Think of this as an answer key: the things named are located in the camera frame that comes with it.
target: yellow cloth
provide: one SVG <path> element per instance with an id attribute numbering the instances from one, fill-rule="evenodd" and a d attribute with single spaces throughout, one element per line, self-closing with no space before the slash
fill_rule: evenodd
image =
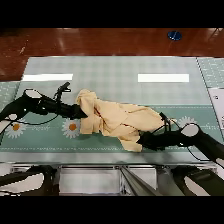
<path id="1" fill-rule="evenodd" d="M 81 119 L 81 134 L 101 131 L 104 136 L 117 137 L 128 151 L 142 150 L 142 145 L 136 143 L 138 130 L 153 131 L 164 124 L 149 107 L 103 101 L 87 89 L 79 92 L 76 102 L 88 116 Z"/>

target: tabletop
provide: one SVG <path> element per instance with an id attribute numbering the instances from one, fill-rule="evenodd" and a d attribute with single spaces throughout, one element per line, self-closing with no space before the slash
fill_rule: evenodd
<path id="1" fill-rule="evenodd" d="M 96 92 L 102 100 L 150 106 L 157 112 L 177 119 L 179 125 L 189 121 L 195 122 L 204 132 L 223 142 L 203 77 L 204 64 L 203 60 L 195 57 L 31 57 L 24 77 L 38 74 L 72 74 L 72 92 L 65 93 L 62 97 L 65 103 L 73 104 L 79 91 L 85 88 Z M 138 74 L 142 73 L 189 74 L 190 81 L 139 83 Z M 13 85 L 16 91 L 18 88 L 16 97 L 21 96 L 26 88 L 33 88 L 53 97 L 57 88 L 66 81 L 21 81 L 19 87 L 18 83 Z M 38 123 L 53 116 L 49 114 L 43 117 L 29 113 L 23 120 Z M 199 163 L 185 148 L 168 147 L 165 152 L 143 149 L 141 153 L 133 153 L 125 151 L 117 138 L 104 137 L 101 134 L 79 134 L 70 139 L 62 131 L 67 125 L 66 122 L 69 120 L 58 117 L 46 125 L 25 125 L 22 127 L 22 134 L 16 138 L 4 134 L 0 147 L 0 161 L 63 164 Z M 190 149 L 197 157 L 205 159 L 196 148 Z"/>

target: white daisy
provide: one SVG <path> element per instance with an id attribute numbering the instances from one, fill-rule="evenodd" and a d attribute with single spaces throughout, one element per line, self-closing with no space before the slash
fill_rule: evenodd
<path id="1" fill-rule="evenodd" d="M 64 132 L 63 135 L 66 136 L 66 138 L 75 138 L 76 136 L 79 136 L 80 134 L 80 120 L 70 120 L 66 119 L 65 122 L 63 122 L 62 125 L 62 131 Z"/>
<path id="2" fill-rule="evenodd" d="M 8 138 L 17 138 L 23 134 L 23 131 L 26 130 L 27 124 L 21 124 L 18 122 L 13 122 L 12 125 L 9 125 L 6 129 L 6 135 Z"/>
<path id="3" fill-rule="evenodd" d="M 183 128 L 186 124 L 189 123 L 195 123 L 197 124 L 197 121 L 194 120 L 194 118 L 190 118 L 190 117 L 182 117 L 181 119 L 179 119 L 178 124 L 180 125 L 181 128 Z"/>

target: brown wooden surface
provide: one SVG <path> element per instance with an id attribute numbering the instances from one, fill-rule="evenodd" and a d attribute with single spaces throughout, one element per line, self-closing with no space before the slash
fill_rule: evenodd
<path id="1" fill-rule="evenodd" d="M 182 40 L 167 33 L 177 30 Z M 222 28 L 0 29 L 0 81 L 20 80 L 32 56 L 139 55 L 224 57 Z"/>

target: flower center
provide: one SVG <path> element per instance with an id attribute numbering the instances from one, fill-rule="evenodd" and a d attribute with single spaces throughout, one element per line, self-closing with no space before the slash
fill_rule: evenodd
<path id="1" fill-rule="evenodd" d="M 13 125 L 13 131 L 18 131 L 19 130 L 19 124 L 14 124 Z"/>
<path id="2" fill-rule="evenodd" d="M 76 128 L 77 128 L 76 124 L 70 124 L 69 125 L 69 130 L 71 130 L 71 131 L 75 131 Z"/>

